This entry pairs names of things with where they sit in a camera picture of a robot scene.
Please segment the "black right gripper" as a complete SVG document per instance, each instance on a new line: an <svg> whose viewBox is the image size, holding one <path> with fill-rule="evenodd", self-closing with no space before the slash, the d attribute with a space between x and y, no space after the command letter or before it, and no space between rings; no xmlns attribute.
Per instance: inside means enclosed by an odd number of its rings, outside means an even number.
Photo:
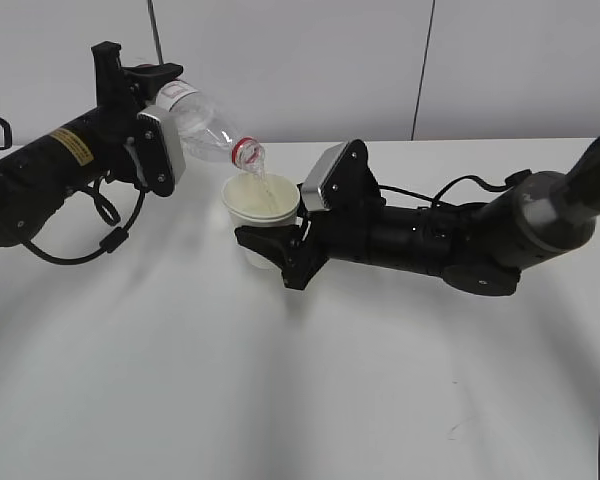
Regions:
<svg viewBox="0 0 600 480"><path fill-rule="evenodd" d="M237 243L282 272L284 286L304 290L331 259L370 264L370 236L380 213L379 197L363 197L325 212L305 213L302 223L278 227L243 225Z"/></svg>

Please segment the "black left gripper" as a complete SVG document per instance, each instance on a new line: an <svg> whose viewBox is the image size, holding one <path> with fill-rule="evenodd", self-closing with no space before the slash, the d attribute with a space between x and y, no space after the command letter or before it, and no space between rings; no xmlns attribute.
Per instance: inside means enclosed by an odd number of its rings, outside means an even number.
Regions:
<svg viewBox="0 0 600 480"><path fill-rule="evenodd" d="M141 64L123 67L121 45L103 41L91 48L96 82L96 107L92 110L94 162L107 181L145 188L137 177L131 147L137 114L169 82L184 72L180 64Z"/></svg>

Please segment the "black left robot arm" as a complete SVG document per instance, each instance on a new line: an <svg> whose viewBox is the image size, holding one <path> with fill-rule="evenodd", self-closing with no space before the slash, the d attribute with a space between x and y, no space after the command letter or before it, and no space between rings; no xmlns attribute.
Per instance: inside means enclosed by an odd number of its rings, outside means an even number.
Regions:
<svg viewBox="0 0 600 480"><path fill-rule="evenodd" d="M102 182L159 197L174 193L186 163L172 117L154 100L184 69L177 63L125 67L120 51L110 41L91 49L93 109L17 150L0 118L0 247L32 240L75 192L89 195L105 222L116 225L119 215L101 195Z"/></svg>

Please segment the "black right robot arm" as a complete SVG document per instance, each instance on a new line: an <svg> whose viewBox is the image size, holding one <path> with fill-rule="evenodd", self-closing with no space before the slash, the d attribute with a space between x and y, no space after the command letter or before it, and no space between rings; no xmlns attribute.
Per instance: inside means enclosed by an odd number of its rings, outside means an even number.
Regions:
<svg viewBox="0 0 600 480"><path fill-rule="evenodd" d="M492 187L488 203L435 196L416 209L390 206L358 139L327 149L297 190L295 224L235 229L238 244L278 267L286 287L304 289L337 259L509 296L524 270L591 239L600 216L600 137L569 172L516 172Z"/></svg>

